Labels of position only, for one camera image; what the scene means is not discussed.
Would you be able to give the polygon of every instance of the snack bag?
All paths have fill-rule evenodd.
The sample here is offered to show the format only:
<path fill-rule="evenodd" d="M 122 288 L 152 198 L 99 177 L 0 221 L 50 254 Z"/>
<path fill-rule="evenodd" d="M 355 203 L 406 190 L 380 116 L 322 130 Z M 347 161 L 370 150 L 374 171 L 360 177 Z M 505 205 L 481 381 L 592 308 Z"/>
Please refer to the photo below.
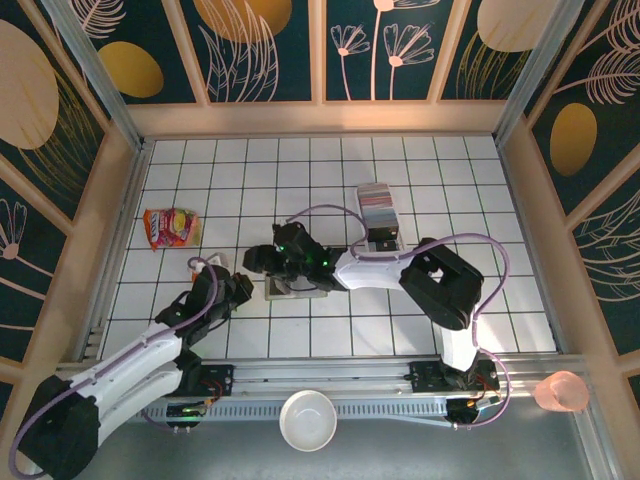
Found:
<path fill-rule="evenodd" d="M 198 247 L 202 239 L 198 215 L 182 208 L 146 210 L 144 229 L 153 251 L 157 248 Z"/>

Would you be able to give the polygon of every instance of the white grid floor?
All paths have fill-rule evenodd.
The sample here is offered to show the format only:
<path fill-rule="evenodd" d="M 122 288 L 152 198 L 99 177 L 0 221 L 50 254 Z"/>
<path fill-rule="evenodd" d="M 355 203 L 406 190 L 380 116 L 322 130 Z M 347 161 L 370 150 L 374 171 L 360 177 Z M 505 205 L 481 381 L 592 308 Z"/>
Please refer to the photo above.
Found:
<path fill-rule="evenodd" d="M 512 278 L 479 321 L 479 342 L 494 352 L 556 351 L 503 169 L 490 136 L 344 137 L 156 142 L 102 342 L 107 357 L 189 289 L 189 257 L 227 255 L 242 268 L 248 247 L 270 243 L 271 224 L 309 205 L 356 210 L 357 185 L 386 182 L 405 245 L 452 233 L 489 234 L 511 257 Z M 142 215 L 171 206 L 202 216 L 201 248 L 158 250 Z M 301 220 L 324 245 L 361 237 L 357 221 L 322 210 Z M 452 245 L 484 275 L 483 297 L 502 259 L 485 244 Z M 420 355 L 436 353 L 431 322 L 404 292 L 363 289 L 325 299 L 253 298 L 193 350 L 207 359 Z"/>

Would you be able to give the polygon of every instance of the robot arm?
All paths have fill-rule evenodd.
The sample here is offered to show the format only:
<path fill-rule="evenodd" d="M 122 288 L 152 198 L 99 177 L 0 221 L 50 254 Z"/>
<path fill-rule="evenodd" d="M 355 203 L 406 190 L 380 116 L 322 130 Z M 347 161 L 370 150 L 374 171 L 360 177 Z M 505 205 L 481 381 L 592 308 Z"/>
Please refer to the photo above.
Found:
<path fill-rule="evenodd" d="M 389 258 L 389 252 L 368 253 L 366 259 L 358 259 L 348 249 L 322 247 L 298 222 L 273 228 L 275 246 L 248 250 L 245 268 L 285 283 L 304 276 L 324 291 L 365 287 L 404 290 L 434 323 L 444 366 L 463 380 L 468 377 L 477 357 L 471 315 L 484 280 L 468 262 L 444 245 L 402 260 L 382 260 Z M 419 246 L 432 241 L 425 238 Z M 381 261 L 372 261 L 372 257 Z"/>
<path fill-rule="evenodd" d="M 214 292 L 208 269 L 198 275 L 190 292 L 180 295 L 145 333 L 118 353 L 68 381 L 57 376 L 43 381 L 24 421 L 74 386 L 93 379 L 38 418 L 18 449 L 56 480 L 74 478 L 122 423 L 179 387 L 193 388 L 200 376 L 200 358 L 190 347 L 207 335 L 213 322 L 226 321 L 253 291 L 248 277 L 238 273 L 230 276 L 220 266 L 212 269 L 218 292 L 211 308 L 197 321 L 172 330 L 209 302 Z M 104 376 L 96 375 L 113 364 Z"/>

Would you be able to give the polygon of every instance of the purple cable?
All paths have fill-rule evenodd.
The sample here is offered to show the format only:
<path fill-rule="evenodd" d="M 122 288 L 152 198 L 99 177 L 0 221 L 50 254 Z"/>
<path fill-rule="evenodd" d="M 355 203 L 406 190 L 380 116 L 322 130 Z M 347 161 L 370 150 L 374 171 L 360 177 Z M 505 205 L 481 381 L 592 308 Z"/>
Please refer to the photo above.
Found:
<path fill-rule="evenodd" d="M 187 326 L 191 325 L 193 322 L 195 322 L 198 319 L 200 319 L 200 317 L 202 317 L 213 306 L 213 302 L 216 301 L 216 297 L 218 295 L 218 278 L 216 277 L 215 272 L 214 272 L 213 268 L 211 267 L 211 264 L 209 264 L 209 262 L 207 262 L 205 259 L 200 258 L 200 257 L 191 257 L 188 260 L 187 264 L 191 267 L 191 264 L 192 264 L 193 261 L 204 263 L 205 266 L 207 267 L 207 269 L 209 270 L 209 273 L 211 274 L 211 278 L 213 279 L 213 295 L 211 296 L 211 298 L 209 299 L 207 304 L 204 306 L 204 308 L 202 310 L 200 310 L 198 313 L 196 313 L 193 317 L 186 319 L 184 322 L 181 322 L 181 323 L 179 323 L 179 324 L 177 324 L 177 325 L 175 325 L 175 326 L 173 326 L 173 327 L 171 327 L 171 328 L 169 328 L 167 330 L 162 330 L 161 332 L 158 332 L 158 333 L 155 333 L 155 334 L 151 335 L 149 338 L 147 338 L 146 342 L 144 342 L 144 343 L 143 342 L 138 343 L 131 350 L 129 350 L 127 352 L 124 352 L 120 357 L 116 358 L 109 365 L 104 367 L 102 370 L 96 372 L 94 374 L 93 378 L 87 378 L 86 380 L 83 380 L 79 384 L 71 387 L 66 392 L 61 393 L 57 397 L 55 397 L 52 400 L 50 400 L 47 404 L 45 404 L 42 408 L 40 408 L 40 410 L 38 410 L 35 414 L 33 414 L 31 416 L 31 418 L 29 418 L 29 420 L 27 420 L 24 423 L 24 425 L 22 425 L 22 427 L 18 430 L 18 433 L 16 434 L 15 438 L 13 439 L 13 443 L 11 444 L 11 449 L 9 450 L 9 470 L 11 471 L 11 473 L 13 474 L 14 477 L 19 478 L 21 480 L 32 480 L 32 479 L 36 479 L 36 478 L 42 478 L 44 475 L 46 475 L 46 473 L 44 471 L 40 472 L 40 473 L 33 474 L 33 475 L 23 473 L 20 470 L 18 470 L 18 465 L 16 464 L 16 455 L 18 453 L 18 446 L 20 445 L 20 442 L 22 442 L 22 439 L 24 438 L 24 436 L 27 433 L 27 431 L 45 413 L 47 413 L 49 410 L 51 410 L 54 406 L 56 406 L 58 403 L 63 401 L 65 398 L 67 398 L 67 397 L 73 395 L 74 393 L 76 393 L 78 390 L 80 390 L 80 389 L 86 387 L 87 385 L 89 385 L 90 383 L 92 383 L 92 382 L 104 377 L 106 374 L 111 372 L 113 369 L 115 369 L 116 367 L 121 365 L 128 358 L 131 358 L 133 355 L 138 353 L 140 350 L 143 350 L 143 349 L 147 348 L 147 346 L 151 342 L 153 342 L 155 340 L 158 340 L 161 337 L 167 336 L 167 334 L 169 332 L 173 333 L 176 330 L 179 330 L 181 328 L 184 328 L 184 327 L 187 327 Z"/>
<path fill-rule="evenodd" d="M 489 305 L 489 303 L 495 298 L 495 296 L 498 293 L 500 293 L 500 290 L 503 289 L 504 284 L 507 281 L 507 278 L 509 278 L 509 272 L 511 271 L 509 254 L 507 253 L 505 248 L 502 246 L 502 244 L 497 240 L 494 240 L 493 238 L 487 235 L 482 235 L 480 233 L 459 233 L 456 235 L 450 235 L 448 237 L 441 238 L 439 240 L 435 240 L 431 243 L 427 243 L 426 245 L 418 247 L 415 250 L 401 253 L 399 255 L 394 255 L 394 256 L 362 255 L 362 254 L 358 254 L 355 251 L 355 247 L 359 243 L 367 241 L 367 234 L 366 234 L 367 224 L 360 215 L 358 215 L 352 210 L 349 210 L 348 208 L 344 208 L 339 205 L 331 205 L 328 203 L 323 203 L 321 205 L 314 205 L 312 207 L 306 208 L 301 212 L 287 218 L 285 221 L 289 223 L 295 220 L 296 218 L 298 218 L 299 216 L 319 208 L 334 208 L 337 210 L 342 210 L 343 212 L 348 213 L 352 217 L 355 217 L 362 224 L 365 234 L 362 238 L 360 238 L 359 240 L 356 240 L 349 246 L 349 252 L 351 252 L 351 255 L 353 255 L 353 257 L 356 260 L 360 260 L 363 262 L 393 262 L 393 261 L 406 260 L 407 258 L 415 257 L 416 255 L 424 253 L 427 250 L 431 250 L 432 248 L 437 247 L 439 245 L 444 245 L 446 243 L 450 243 L 452 241 L 461 240 L 461 239 L 482 240 L 483 242 L 489 243 L 500 252 L 500 254 L 502 255 L 502 259 L 504 260 L 504 273 L 502 277 L 500 277 L 500 283 L 498 284 L 496 289 L 493 292 L 491 292 L 491 295 L 489 295 L 489 297 L 478 307 L 478 309 L 473 314 L 473 317 L 471 318 L 471 341 L 473 342 L 473 346 L 476 347 L 480 353 L 485 354 L 486 356 L 491 358 L 494 362 L 496 362 L 498 365 L 500 365 L 500 368 L 502 368 L 502 371 L 504 372 L 505 382 L 507 384 L 506 385 L 507 392 L 506 392 L 504 401 L 502 402 L 502 405 L 500 407 L 500 410 L 498 410 L 495 413 L 495 415 L 493 415 L 492 417 L 486 420 L 483 420 L 482 422 L 466 425 L 466 427 L 468 430 L 471 430 L 472 428 L 488 425 L 489 423 L 496 421 L 504 413 L 504 411 L 507 409 L 507 406 L 509 405 L 509 402 L 511 401 L 511 377 L 509 376 L 509 371 L 507 370 L 507 367 L 502 360 L 500 360 L 494 353 L 478 345 L 478 318 L 480 317 L 480 314 L 484 311 L 484 309 L 487 307 L 487 305 Z"/>

